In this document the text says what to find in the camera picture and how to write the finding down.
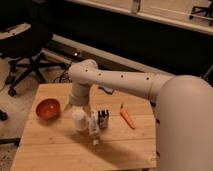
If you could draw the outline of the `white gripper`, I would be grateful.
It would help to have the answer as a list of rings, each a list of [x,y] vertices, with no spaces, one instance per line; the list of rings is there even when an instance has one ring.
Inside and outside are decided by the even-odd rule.
[[[80,96],[74,93],[69,94],[69,103],[75,106],[85,106],[89,103],[89,95]]]

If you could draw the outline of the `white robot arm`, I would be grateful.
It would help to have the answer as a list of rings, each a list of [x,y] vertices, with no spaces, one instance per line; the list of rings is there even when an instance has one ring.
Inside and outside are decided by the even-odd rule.
[[[157,171],[213,171],[213,86],[192,75],[100,70],[92,59],[73,64],[70,102],[84,106],[94,84],[155,104]]]

